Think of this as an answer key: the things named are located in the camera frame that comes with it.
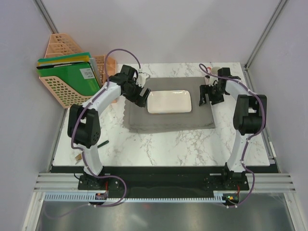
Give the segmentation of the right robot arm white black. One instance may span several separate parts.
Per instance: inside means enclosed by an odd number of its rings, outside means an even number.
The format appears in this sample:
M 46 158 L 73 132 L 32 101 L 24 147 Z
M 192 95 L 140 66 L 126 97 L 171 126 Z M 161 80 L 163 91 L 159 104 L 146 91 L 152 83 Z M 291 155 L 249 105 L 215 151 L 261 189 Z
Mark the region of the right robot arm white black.
M 221 175 L 210 180 L 214 185 L 225 190 L 247 190 L 245 163 L 251 140 L 259 135 L 266 125 L 267 97 L 251 91 L 238 76 L 231 74 L 230 68 L 222 67 L 213 74 L 204 64 L 199 68 L 205 73 L 207 79 L 216 77 L 212 85 L 200 86 L 199 106 L 207 103 L 212 105 L 224 102 L 224 95 L 232 96 L 235 101 L 233 114 L 233 127 L 236 130 L 233 149 Z

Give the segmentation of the white rectangular plate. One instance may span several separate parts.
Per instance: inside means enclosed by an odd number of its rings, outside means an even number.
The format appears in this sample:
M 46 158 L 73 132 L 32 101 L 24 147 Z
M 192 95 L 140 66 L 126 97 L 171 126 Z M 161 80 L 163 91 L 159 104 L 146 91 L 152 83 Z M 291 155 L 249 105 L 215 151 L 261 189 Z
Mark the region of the white rectangular plate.
M 192 111 L 191 95 L 187 90 L 152 91 L 147 99 L 150 114 L 179 114 Z

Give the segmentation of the gold fork green handle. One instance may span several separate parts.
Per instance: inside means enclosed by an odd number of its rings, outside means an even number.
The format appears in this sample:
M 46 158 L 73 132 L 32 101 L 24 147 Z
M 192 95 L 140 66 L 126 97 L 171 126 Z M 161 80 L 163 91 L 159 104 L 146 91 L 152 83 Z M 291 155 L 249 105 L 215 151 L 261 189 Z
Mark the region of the gold fork green handle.
M 108 143 L 109 143 L 109 140 L 106 140 L 106 141 L 104 141 L 104 142 L 98 144 L 97 147 L 98 147 L 98 149 L 100 149 L 101 147 L 107 145 Z M 76 162 L 76 164 L 77 164 L 78 162 L 80 162 L 81 160 L 82 160 L 82 154 L 78 154 L 77 156 L 75 156 L 75 162 Z

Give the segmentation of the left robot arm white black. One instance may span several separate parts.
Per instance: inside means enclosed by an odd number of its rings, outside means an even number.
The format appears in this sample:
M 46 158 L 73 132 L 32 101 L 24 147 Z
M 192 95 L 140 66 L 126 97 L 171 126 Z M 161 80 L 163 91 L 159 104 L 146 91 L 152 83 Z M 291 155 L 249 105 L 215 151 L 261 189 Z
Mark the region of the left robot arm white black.
M 141 69 L 123 65 L 120 72 L 108 77 L 103 87 L 90 99 L 82 105 L 73 104 L 70 107 L 67 135 L 71 139 L 72 149 L 81 151 L 84 163 L 79 190 L 100 190 L 108 179 L 98 152 L 100 115 L 119 96 L 144 108 L 151 92 L 149 88 L 144 88 L 149 79 L 150 75 Z

